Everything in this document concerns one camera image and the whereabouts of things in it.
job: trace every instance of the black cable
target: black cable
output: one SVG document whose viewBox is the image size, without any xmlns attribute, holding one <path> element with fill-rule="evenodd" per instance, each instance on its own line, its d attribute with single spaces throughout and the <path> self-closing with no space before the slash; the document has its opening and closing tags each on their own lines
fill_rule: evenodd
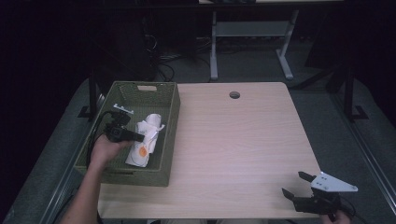
<svg viewBox="0 0 396 224">
<path fill-rule="evenodd" d="M 187 56 L 183 56 L 183 55 L 178 55 L 174 58 L 170 58 L 170 59 L 162 59 L 161 63 L 170 63 L 172 61 L 176 61 L 176 60 L 180 60 L 180 59 L 185 59 L 188 58 Z"/>
<path fill-rule="evenodd" d="M 352 202 L 351 202 L 350 200 L 348 200 L 347 198 L 345 198 L 345 197 L 343 197 L 343 196 L 341 196 L 341 195 L 340 195 L 340 198 L 341 198 L 342 200 L 346 201 L 347 203 L 349 203 L 350 207 L 351 207 L 352 210 L 353 210 L 352 214 L 350 214 L 350 212 L 347 211 L 347 208 L 344 207 L 344 208 L 342 209 L 343 212 L 349 213 L 350 215 L 352 215 L 352 217 L 357 217 L 357 218 L 358 218 L 362 223 L 364 223 L 364 224 L 368 224 L 368 222 L 367 222 L 366 219 L 364 219 L 363 217 L 361 217 L 360 215 L 358 215 L 358 214 L 356 213 L 356 208 L 355 208 L 355 206 L 352 204 Z"/>
<path fill-rule="evenodd" d="M 151 47 L 151 50 L 156 49 L 156 48 L 157 48 L 157 45 L 158 45 L 157 38 L 155 38 L 154 35 L 145 35 L 145 37 L 150 37 L 151 39 L 154 40 L 154 44 L 153 44 L 153 46 Z"/>
<path fill-rule="evenodd" d="M 210 68 L 210 63 L 207 62 L 205 59 L 203 59 L 201 57 L 198 57 L 198 56 L 195 56 L 195 58 L 201 60 L 202 62 L 204 62 Z"/>
<path fill-rule="evenodd" d="M 291 224 L 298 224 L 297 222 L 290 220 L 290 219 L 285 219 L 287 222 L 291 223 Z"/>
<path fill-rule="evenodd" d="M 161 70 L 161 68 L 159 67 L 160 65 L 169 68 L 172 71 L 172 75 L 170 77 L 167 77 L 166 74 L 163 72 L 163 70 Z M 164 64 L 164 63 L 158 64 L 158 73 L 163 78 L 164 82 L 171 82 L 171 81 L 173 81 L 173 78 L 175 77 L 175 69 L 172 66 L 170 66 L 168 64 Z"/>
<path fill-rule="evenodd" d="M 219 49 L 217 50 L 218 54 L 236 54 L 236 53 L 243 51 L 241 44 L 237 43 L 236 41 L 232 41 L 232 40 L 228 40 L 228 41 L 229 41 L 229 43 L 227 44 L 226 48 L 231 49 L 234 44 L 235 46 L 238 47 L 238 49 L 234 49 L 234 50 L 231 49 L 230 51 L 227 52 L 226 50 L 221 50 L 221 47 L 222 47 L 222 45 L 224 45 L 224 43 L 219 43 Z"/>
</svg>

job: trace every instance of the gray carpet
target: gray carpet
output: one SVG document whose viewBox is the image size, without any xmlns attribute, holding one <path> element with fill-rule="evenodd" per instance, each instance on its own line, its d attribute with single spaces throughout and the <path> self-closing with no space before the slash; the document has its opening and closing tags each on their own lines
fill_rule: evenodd
<svg viewBox="0 0 396 224">
<path fill-rule="evenodd" d="M 295 78 L 292 81 L 286 81 L 274 51 L 278 46 L 280 46 L 279 41 L 266 42 L 261 49 L 253 50 L 247 46 L 241 48 L 242 51 L 233 54 L 219 54 L 219 80 L 217 82 L 281 81 L 288 86 L 293 86 L 320 71 L 304 67 L 310 44 L 293 42 L 287 59 Z M 175 69 L 175 82 L 201 83 L 209 80 L 207 65 L 209 55 L 206 53 L 199 56 L 201 59 L 182 59 L 168 63 Z M 163 71 L 170 75 L 171 71 L 166 69 L 164 67 Z M 396 223 L 396 216 L 375 182 L 362 156 L 360 145 L 351 133 L 349 124 L 343 119 L 338 105 L 334 103 L 334 98 L 338 99 L 342 96 L 342 92 L 337 95 L 328 94 L 324 90 L 327 80 L 327 77 L 323 78 L 303 91 L 290 91 L 318 164 L 323 172 L 359 187 L 358 192 L 345 193 L 343 196 L 356 206 L 358 214 L 368 223 Z M 357 120 L 354 125 L 373 149 L 373 154 L 387 174 L 389 182 L 395 186 L 396 167 L 393 162 L 396 158 L 395 129 L 375 105 L 370 92 L 359 82 L 355 84 L 355 103 L 363 107 L 369 119 Z M 45 213 L 49 205 L 56 204 L 51 200 L 52 196 L 55 196 L 54 199 L 60 196 L 58 204 L 62 204 L 78 185 L 81 176 L 72 172 L 67 178 L 67 187 L 57 188 L 65 167 L 90 128 L 86 119 L 77 118 L 79 110 L 84 105 L 88 105 L 86 82 L 81 84 L 76 92 L 35 169 L 26 181 L 13 205 L 14 213 L 8 223 L 39 223 L 44 215 L 44 217 L 54 217 L 54 214 Z M 53 211 L 56 213 L 58 209 L 59 205 Z M 319 223 L 318 219 L 294 221 Z M 105 220 L 105 223 L 145 223 L 145 220 Z M 288 222 L 270 220 L 270 223 Z"/>
</svg>

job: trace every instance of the basket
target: basket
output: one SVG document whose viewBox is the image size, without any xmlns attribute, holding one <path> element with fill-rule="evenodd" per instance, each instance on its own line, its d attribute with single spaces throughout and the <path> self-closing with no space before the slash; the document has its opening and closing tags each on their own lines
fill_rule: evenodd
<svg viewBox="0 0 396 224">
<path fill-rule="evenodd" d="M 125 148 L 117 158 L 108 164 L 102 174 L 102 182 L 122 185 L 168 186 L 180 109 L 177 84 L 116 81 L 110 88 L 99 115 L 108 110 L 119 111 L 113 108 L 114 104 L 134 111 L 134 114 L 130 115 L 131 120 L 126 127 L 130 131 L 134 131 L 136 123 L 144 120 L 149 114 L 160 114 L 165 127 L 159 132 L 155 150 L 150 154 L 146 167 L 126 164 L 125 161 L 130 150 Z M 111 116 L 103 117 L 95 138 L 103 132 L 106 123 L 111 120 Z M 86 157 L 89 140 L 88 136 L 75 163 L 75 168 L 83 174 L 87 171 Z"/>
</svg>

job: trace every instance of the cable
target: cable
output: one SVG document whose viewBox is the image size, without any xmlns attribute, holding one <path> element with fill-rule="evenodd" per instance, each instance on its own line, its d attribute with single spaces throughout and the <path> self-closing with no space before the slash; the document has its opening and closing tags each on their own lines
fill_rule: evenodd
<svg viewBox="0 0 396 224">
<path fill-rule="evenodd" d="M 195 58 L 201 60 L 202 62 L 204 62 L 210 68 L 210 63 L 207 62 L 205 59 L 203 59 L 201 57 L 198 57 L 198 56 L 195 56 Z"/>
<path fill-rule="evenodd" d="M 238 49 L 232 49 L 233 44 L 234 44 L 235 46 L 237 46 Z M 221 50 L 222 45 L 224 45 L 224 43 L 219 43 L 218 54 L 235 54 L 235 53 L 239 53 L 239 52 L 243 51 L 243 50 L 242 50 L 242 45 L 239 44 L 239 43 L 237 43 L 237 42 L 235 42 L 235 41 L 229 40 L 229 43 L 227 44 L 227 46 L 225 46 L 226 48 L 229 49 L 229 51 L 227 51 L 227 50 Z"/>
<path fill-rule="evenodd" d="M 285 219 L 287 222 L 291 223 L 291 224 L 298 224 L 297 222 L 290 220 L 290 219 Z"/>
<path fill-rule="evenodd" d="M 343 196 L 341 196 L 341 195 L 340 195 L 340 198 L 341 198 L 342 200 L 346 201 L 346 202 L 350 205 L 350 207 L 352 208 L 352 211 L 353 211 L 352 214 L 351 214 L 350 211 L 348 211 L 346 207 L 343 207 L 343 208 L 341 209 L 343 212 L 346 212 L 346 213 L 352 215 L 352 217 L 357 217 L 357 218 L 358 218 L 362 223 L 364 223 L 364 224 L 368 224 L 368 222 L 367 222 L 366 219 L 364 219 L 363 217 L 359 216 L 359 215 L 356 213 L 356 208 L 355 208 L 355 206 L 353 206 L 353 204 L 352 204 L 352 202 L 351 202 L 350 200 L 348 200 L 347 198 L 345 198 L 345 197 L 343 197 Z"/>
<path fill-rule="evenodd" d="M 151 49 L 157 48 L 158 41 L 157 41 L 157 38 L 155 38 L 154 35 L 145 35 L 145 37 L 151 37 L 154 40 L 154 46 Z"/>
<path fill-rule="evenodd" d="M 160 65 L 168 67 L 172 71 L 172 75 L 170 77 L 167 77 L 166 74 L 163 72 L 163 70 L 161 70 L 161 68 L 159 67 Z M 173 78 L 175 77 L 175 69 L 173 69 L 173 67 L 171 67 L 170 65 L 164 64 L 164 63 L 158 64 L 158 73 L 163 78 L 164 82 L 171 82 L 171 81 L 173 81 Z"/>
<path fill-rule="evenodd" d="M 197 47 L 197 52 L 203 51 L 204 49 L 209 49 L 212 43 L 212 39 L 210 37 L 204 37 L 202 40 L 206 40 L 206 42 Z"/>
<path fill-rule="evenodd" d="M 183 55 L 181 54 L 174 54 L 174 55 L 167 55 L 167 56 L 160 56 L 161 60 L 174 60 L 174 59 L 182 59 Z"/>
</svg>

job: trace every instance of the table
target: table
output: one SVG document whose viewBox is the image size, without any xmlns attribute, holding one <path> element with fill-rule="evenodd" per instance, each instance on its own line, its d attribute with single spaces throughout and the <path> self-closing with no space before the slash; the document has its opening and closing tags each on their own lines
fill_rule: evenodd
<svg viewBox="0 0 396 224">
<path fill-rule="evenodd" d="M 169 187 L 102 184 L 103 218 L 298 218 L 318 163 L 283 83 L 179 84 Z M 237 91 L 238 99 L 230 97 Z"/>
</svg>

